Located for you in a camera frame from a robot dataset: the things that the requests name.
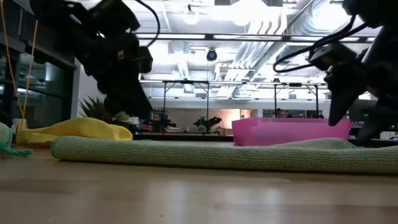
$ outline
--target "green towel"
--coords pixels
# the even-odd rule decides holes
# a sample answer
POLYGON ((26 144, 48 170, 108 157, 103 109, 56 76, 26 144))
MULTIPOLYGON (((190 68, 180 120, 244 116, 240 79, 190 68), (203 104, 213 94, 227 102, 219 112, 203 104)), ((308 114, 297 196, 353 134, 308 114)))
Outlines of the green towel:
POLYGON ((289 172, 398 174, 398 147, 358 148, 341 139, 267 147, 232 142, 108 141, 60 137, 51 147, 64 161, 289 172))
POLYGON ((15 151, 11 149, 11 142, 12 142, 12 129, 8 128, 3 123, 0 123, 0 154, 27 157, 33 153, 33 150, 30 149, 15 151))

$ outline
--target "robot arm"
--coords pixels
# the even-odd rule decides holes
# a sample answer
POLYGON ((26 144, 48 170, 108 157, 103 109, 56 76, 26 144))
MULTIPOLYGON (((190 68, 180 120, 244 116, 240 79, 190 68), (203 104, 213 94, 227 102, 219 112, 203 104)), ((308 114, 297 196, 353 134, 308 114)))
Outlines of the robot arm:
POLYGON ((376 107, 369 113, 369 121, 357 136, 360 143, 398 123, 398 21, 393 12, 397 5, 396 1, 387 0, 344 0, 343 8, 352 15, 351 22, 344 29, 316 41, 311 47, 281 58, 274 65, 276 72, 312 66, 326 71, 325 82, 331 91, 331 126, 342 119, 365 91, 378 97, 376 107), (356 16, 361 17, 364 24, 351 30, 356 16), (370 48, 360 55, 339 43, 342 38, 367 27, 381 27, 381 30, 370 48), (276 69, 277 64, 304 52, 310 52, 308 65, 276 69))
POLYGON ((132 33, 140 24, 122 0, 102 0, 89 10, 64 0, 30 0, 30 6, 40 23, 59 34, 86 74, 95 78, 99 91, 106 94, 109 113, 149 116, 152 107, 138 75, 151 71, 152 57, 132 33))

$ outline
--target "yellow towel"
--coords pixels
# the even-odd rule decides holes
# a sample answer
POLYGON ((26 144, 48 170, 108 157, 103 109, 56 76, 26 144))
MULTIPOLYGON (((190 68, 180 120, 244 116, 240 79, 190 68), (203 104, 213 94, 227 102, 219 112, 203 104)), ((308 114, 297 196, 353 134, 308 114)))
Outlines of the yellow towel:
POLYGON ((49 146, 59 136, 131 141, 131 132, 122 126, 107 124, 94 118, 74 118, 47 128, 23 129, 17 134, 18 144, 49 146))

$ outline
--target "table surface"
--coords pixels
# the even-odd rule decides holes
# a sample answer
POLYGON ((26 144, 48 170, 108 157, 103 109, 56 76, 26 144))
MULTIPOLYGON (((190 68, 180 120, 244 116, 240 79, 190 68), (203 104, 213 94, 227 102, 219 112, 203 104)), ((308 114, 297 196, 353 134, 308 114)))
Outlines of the table surface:
POLYGON ((398 223, 398 177, 0 160, 0 223, 398 223))

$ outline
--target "pink plastic bin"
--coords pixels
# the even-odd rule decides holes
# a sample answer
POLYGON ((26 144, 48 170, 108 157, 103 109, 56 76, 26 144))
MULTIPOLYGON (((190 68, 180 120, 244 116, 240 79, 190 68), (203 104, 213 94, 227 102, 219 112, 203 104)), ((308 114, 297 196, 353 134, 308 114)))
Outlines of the pink plastic bin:
POLYGON ((320 138, 348 139, 351 121, 342 119, 336 126, 327 119, 248 118, 232 122, 234 142, 240 146, 270 146, 320 138))

